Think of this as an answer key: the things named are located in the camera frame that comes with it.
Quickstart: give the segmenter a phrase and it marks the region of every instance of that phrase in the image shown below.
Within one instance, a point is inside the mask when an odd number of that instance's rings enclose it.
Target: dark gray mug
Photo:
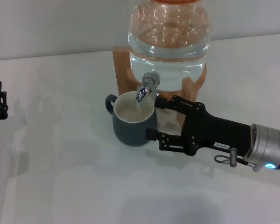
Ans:
[[[113,129],[116,137],[123,143],[130,146],[141,146],[149,142],[145,138],[147,128],[157,129],[158,119],[154,108],[154,101],[148,97],[143,102],[146,109],[151,110],[143,120],[130,122],[120,117],[118,114],[125,109],[127,103],[134,103],[136,100],[136,91],[126,92],[120,97],[109,95],[105,100],[107,111],[113,116]]]

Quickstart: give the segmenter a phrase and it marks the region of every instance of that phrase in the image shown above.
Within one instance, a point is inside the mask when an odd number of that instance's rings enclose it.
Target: metal spigot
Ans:
[[[159,95],[157,87],[160,84],[159,74],[156,72],[147,72],[142,77],[142,83],[137,89],[136,102],[141,105],[143,101],[152,92],[155,97]]]

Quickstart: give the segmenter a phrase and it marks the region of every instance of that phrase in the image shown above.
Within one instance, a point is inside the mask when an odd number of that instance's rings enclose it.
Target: mug rim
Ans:
[[[155,110],[154,101],[153,101],[153,99],[151,99],[151,97],[148,97],[148,98],[149,98],[149,100],[153,103],[153,110],[152,110],[151,114],[150,114],[146,119],[143,119],[143,120],[141,120],[141,121],[127,121],[127,120],[123,120],[123,119],[122,119],[120,116],[118,116],[118,114],[116,113],[116,109],[115,109],[115,108],[116,108],[116,103],[119,101],[119,99],[120,99],[122,96],[124,96],[124,95],[132,94],[132,93],[137,93],[137,91],[129,91],[129,92],[125,92],[125,93],[121,94],[121,95],[117,98],[117,100],[115,101],[115,103],[114,103],[114,106],[113,106],[114,109],[113,109],[113,111],[114,111],[116,117],[118,117],[120,120],[122,120],[122,121],[125,122],[125,123],[130,123],[130,124],[142,123],[142,122],[148,120],[148,119],[153,115],[153,113],[154,113],[154,110]]]

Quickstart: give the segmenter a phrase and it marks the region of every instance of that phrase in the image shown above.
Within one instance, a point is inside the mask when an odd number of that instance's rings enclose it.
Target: white tabletop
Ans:
[[[207,65],[198,101],[211,114],[280,129],[280,35],[214,41]],[[280,171],[116,139],[112,52],[0,61],[0,81],[13,155],[2,224],[280,224]],[[159,129],[180,132],[173,117],[159,112]]]

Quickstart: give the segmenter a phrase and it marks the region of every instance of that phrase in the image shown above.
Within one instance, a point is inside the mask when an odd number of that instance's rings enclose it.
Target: wooden stand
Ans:
[[[129,91],[136,91],[137,86],[140,85],[140,82],[138,82],[138,80],[134,77],[131,69],[129,48],[115,47],[113,49],[113,59],[119,95]],[[160,96],[171,99],[173,95],[177,95],[195,102],[198,91],[205,81],[206,74],[207,68],[205,65],[203,73],[196,83],[194,83],[190,77],[184,78],[182,81],[181,91],[160,91]],[[177,113],[177,121],[181,126],[183,125],[184,120],[185,116]]]

